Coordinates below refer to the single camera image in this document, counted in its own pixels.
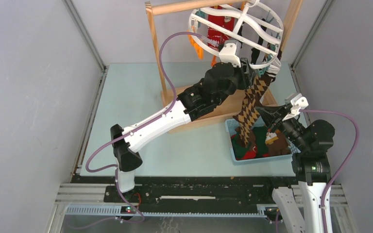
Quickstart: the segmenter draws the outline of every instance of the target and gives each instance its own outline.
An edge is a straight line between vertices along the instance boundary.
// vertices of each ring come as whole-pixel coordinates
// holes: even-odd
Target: laundry basket
[[[262,120],[262,118],[258,118],[258,120],[255,122],[254,127],[262,127],[264,126],[265,123]],[[291,149],[291,154],[284,154],[284,155],[278,155],[278,156],[273,156],[273,157],[266,157],[266,158],[254,158],[254,159],[246,159],[246,160],[237,160],[235,158],[234,154],[234,149],[232,148],[232,142],[231,142],[231,137],[235,135],[237,132],[235,132],[235,129],[239,127],[238,121],[235,119],[228,119],[225,121],[225,128],[228,136],[228,142],[229,142],[229,147],[231,150],[231,156],[232,156],[232,162],[235,165],[241,165],[241,164],[251,164],[251,163],[261,163],[261,162],[271,162],[271,161],[277,161],[277,160],[283,160],[287,158],[291,158],[292,154],[294,153],[299,153],[298,148],[294,146],[290,141],[288,141],[288,147]]]

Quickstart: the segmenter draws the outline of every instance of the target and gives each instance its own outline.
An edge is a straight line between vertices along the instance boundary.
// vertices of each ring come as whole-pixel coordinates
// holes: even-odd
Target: white plastic hanger
[[[214,9],[214,8],[210,8],[210,7],[204,7],[204,8],[193,10],[192,13],[189,16],[188,29],[191,30],[192,26],[194,26],[198,22],[200,22],[200,23],[202,23],[202,24],[204,24],[204,25],[206,25],[210,28],[213,28],[213,29],[215,29],[215,30],[233,38],[233,39],[241,41],[242,43],[245,43],[245,44],[251,46],[252,48],[260,50],[260,51],[262,51],[262,52],[264,52],[268,55],[271,54],[272,58],[270,60],[268,60],[267,62],[264,62],[262,64],[250,64],[252,69],[262,69],[262,68],[269,67],[278,56],[279,47],[281,45],[281,38],[282,38],[282,35],[283,35],[283,32],[284,32],[284,30],[283,30],[284,25],[282,23],[282,20],[277,15],[277,13],[275,13],[271,8],[267,7],[265,4],[259,2],[259,0],[248,1],[245,4],[244,9],[242,9],[242,11],[233,7],[233,6],[227,5],[227,4],[221,5],[221,7],[223,7],[224,9]],[[274,25],[272,25],[268,22],[262,21],[261,19],[258,19],[254,16],[251,16],[251,15],[248,15],[247,14],[248,10],[251,7],[260,7],[261,9],[269,12],[269,14],[272,15],[273,18],[278,22],[279,27],[275,27]],[[202,18],[202,17],[196,15],[196,13],[199,10],[201,10],[202,12],[204,12],[208,15],[234,17],[234,18],[237,19],[237,22],[234,26],[234,29],[232,31],[230,31],[230,30],[227,30],[227,29],[225,29],[225,28],[223,28],[223,27],[221,27],[221,26],[219,26],[215,23],[212,23],[212,22],[208,21],[205,18]],[[238,35],[238,31],[239,31],[243,22],[247,23],[265,41],[267,41],[268,43],[270,43],[272,45],[275,45],[275,50],[271,50],[270,48],[267,48],[266,46],[259,45],[252,40],[249,40],[249,39],[247,39],[243,36]],[[273,37],[273,36],[269,35],[267,32],[262,30],[260,25],[262,25],[262,26],[270,29],[271,31],[277,33],[277,37]],[[219,57],[219,52],[218,51],[209,47],[206,43],[201,41],[196,36],[192,36],[192,38],[204,50],[206,50],[210,54],[213,54],[213,55]]]

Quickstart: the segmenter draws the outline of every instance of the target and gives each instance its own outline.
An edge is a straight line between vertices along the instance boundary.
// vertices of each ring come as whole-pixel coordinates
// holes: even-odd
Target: gray wall
[[[311,109],[348,113],[361,139],[341,182],[358,230],[373,232],[373,1],[338,0],[312,41],[297,74]],[[347,155],[354,128],[337,116],[313,115],[336,128],[333,172]]]
[[[0,0],[0,233],[44,231],[100,73],[61,0]]]

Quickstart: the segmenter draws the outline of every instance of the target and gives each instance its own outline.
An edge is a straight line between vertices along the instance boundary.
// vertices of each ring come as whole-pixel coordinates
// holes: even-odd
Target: wooden rack
[[[292,28],[295,24],[295,20],[301,9],[303,1],[304,0],[291,0],[289,4],[287,14],[283,21],[284,35],[283,35],[283,38],[281,41],[281,47],[280,47],[282,51],[284,50],[287,44],[288,38],[291,35]],[[165,83],[165,77],[159,65],[159,44],[158,44],[158,38],[156,35],[154,16],[175,13],[175,12],[180,12],[180,11],[188,11],[188,10],[193,10],[193,9],[198,9],[198,8],[203,8],[203,7],[230,4],[230,3],[235,3],[235,2],[242,2],[242,0],[190,0],[190,1],[170,3],[170,4],[157,5],[157,6],[152,6],[150,2],[145,3],[149,27],[151,30],[153,48],[155,50],[156,62],[158,65],[159,77],[160,77],[161,85],[162,85],[161,98],[162,98],[162,103],[164,106],[166,106],[172,101],[173,94],[171,90],[167,90],[167,86]],[[176,94],[183,92],[187,87],[188,86],[177,88]],[[171,130],[170,132],[178,132],[178,131],[182,131],[186,129],[193,129],[193,128],[202,127],[205,125],[224,122],[225,120],[230,119],[233,115],[236,115],[241,111],[241,103],[244,97],[245,97],[244,92],[241,90],[237,90],[235,94],[229,96],[224,101],[224,103],[222,103],[222,105],[216,107],[216,109],[213,112],[189,124],[179,126]],[[276,101],[269,89],[264,94],[264,100],[262,104],[276,105]]]

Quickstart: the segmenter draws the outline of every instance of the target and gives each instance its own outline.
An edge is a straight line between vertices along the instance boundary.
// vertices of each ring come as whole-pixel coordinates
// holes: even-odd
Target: purple tube
[[[179,32],[179,33],[175,33],[175,34],[172,34],[170,35],[163,43],[162,43],[162,46],[161,46],[161,49],[159,50],[159,66],[161,67],[161,70],[162,70],[162,73],[164,74],[164,77],[165,79],[167,80],[167,82],[170,84],[171,86],[171,89],[172,89],[172,93],[173,93],[173,100],[171,102],[171,105],[169,106],[169,108],[167,110],[164,111],[164,114],[167,114],[168,112],[171,111],[171,109],[173,108],[173,106],[175,105],[175,101],[176,101],[176,91],[175,91],[175,86],[172,84],[171,80],[168,78],[168,75],[167,73],[165,72],[164,70],[164,66],[162,64],[162,51],[165,47],[165,45],[168,43],[169,40],[171,40],[172,38],[176,37],[176,36],[179,36],[179,35],[194,35],[198,38],[201,38],[202,35],[200,34],[197,34],[197,33],[190,33],[190,32]],[[159,118],[161,118],[161,115],[159,116],[156,116],[154,118],[152,118],[151,120],[145,122],[144,124],[138,126],[137,128],[133,129],[132,132],[135,133],[136,131],[146,127],[147,125],[153,123],[154,121],[158,120]],[[97,169],[90,169],[89,168],[89,164],[91,163],[92,159],[103,149],[105,149],[106,147],[108,147],[109,145],[112,145],[116,142],[118,142],[119,140],[123,139],[123,138],[126,138],[127,136],[129,136],[130,133],[126,133],[124,135],[122,135],[121,137],[118,137],[104,145],[102,145],[101,147],[99,147],[89,158],[88,158],[88,161],[86,162],[85,164],[85,169],[88,171],[88,172],[98,172],[98,171],[102,171],[102,170],[105,170],[107,168],[110,168],[110,167],[117,167],[118,165],[116,164],[110,164],[110,165],[106,165],[106,166],[103,166],[101,168],[97,168]]]
[[[350,122],[352,122],[352,124],[354,125],[354,128],[355,128],[355,139],[354,139],[353,146],[351,147],[351,150],[348,153],[347,157],[344,159],[344,162],[342,162],[341,166],[339,166],[338,170],[334,173],[331,180],[325,186],[324,191],[322,192],[322,197],[325,197],[329,188],[334,183],[334,180],[338,177],[339,173],[341,173],[341,171],[344,169],[345,165],[350,160],[351,155],[354,153],[354,151],[355,151],[355,149],[358,145],[358,140],[359,140],[358,123],[351,116],[349,116],[347,114],[344,114],[344,113],[340,113],[340,112],[333,112],[333,111],[327,111],[327,110],[307,110],[307,109],[300,110],[300,112],[304,112],[304,113],[331,113],[331,114],[335,114],[335,115],[338,115],[338,116],[342,116],[342,117],[345,117],[348,120],[350,120]],[[321,198],[321,206],[325,207],[325,198]],[[321,209],[321,213],[322,213],[322,221],[323,221],[324,232],[328,233],[328,226],[326,224],[326,215],[325,215],[325,209],[324,208]]]

